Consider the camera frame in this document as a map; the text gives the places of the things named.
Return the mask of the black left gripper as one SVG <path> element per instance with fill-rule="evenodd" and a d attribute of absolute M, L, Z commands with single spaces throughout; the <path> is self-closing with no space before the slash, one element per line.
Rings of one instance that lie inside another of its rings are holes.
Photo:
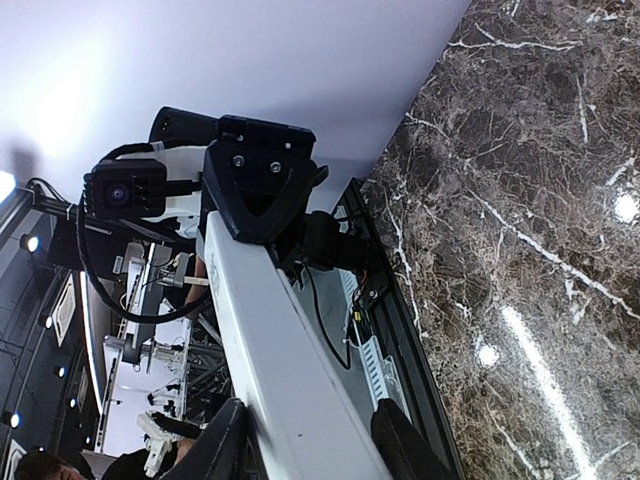
<path fill-rule="evenodd" d="M 273 242 L 306 208 L 316 177 L 306 128 L 224 115 L 205 151 L 203 192 L 233 239 Z"/>

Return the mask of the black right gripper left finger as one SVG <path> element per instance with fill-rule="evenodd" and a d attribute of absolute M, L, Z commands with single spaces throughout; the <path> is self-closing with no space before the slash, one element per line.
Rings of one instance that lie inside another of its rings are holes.
<path fill-rule="evenodd" d="M 235 479 L 247 431 L 246 406 L 238 398 L 229 398 L 185 456 L 161 479 Z"/>

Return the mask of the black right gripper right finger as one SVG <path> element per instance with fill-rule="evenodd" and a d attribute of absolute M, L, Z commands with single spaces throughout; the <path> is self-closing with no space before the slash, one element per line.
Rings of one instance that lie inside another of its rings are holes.
<path fill-rule="evenodd" d="M 394 479 L 445 480 L 452 473 L 430 444 L 389 398 L 378 401 L 371 421 L 371 436 Z"/>

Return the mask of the white remote control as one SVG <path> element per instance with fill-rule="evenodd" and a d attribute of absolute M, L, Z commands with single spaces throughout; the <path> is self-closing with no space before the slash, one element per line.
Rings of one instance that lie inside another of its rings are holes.
<path fill-rule="evenodd" d="M 235 394 L 270 479 L 387 479 L 377 447 L 266 249 L 233 239 L 221 214 L 203 247 Z"/>

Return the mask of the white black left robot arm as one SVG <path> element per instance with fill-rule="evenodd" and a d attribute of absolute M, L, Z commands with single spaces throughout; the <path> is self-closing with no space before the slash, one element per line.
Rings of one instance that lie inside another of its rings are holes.
<path fill-rule="evenodd" d="M 307 210 L 313 189 L 328 176 L 311 158 L 316 137 L 310 130 L 165 106 L 149 141 L 165 166 L 165 200 L 196 200 L 200 232 L 217 212 L 233 240 L 262 247 L 284 271 L 368 267 L 369 239 L 342 231 L 327 212 Z"/>

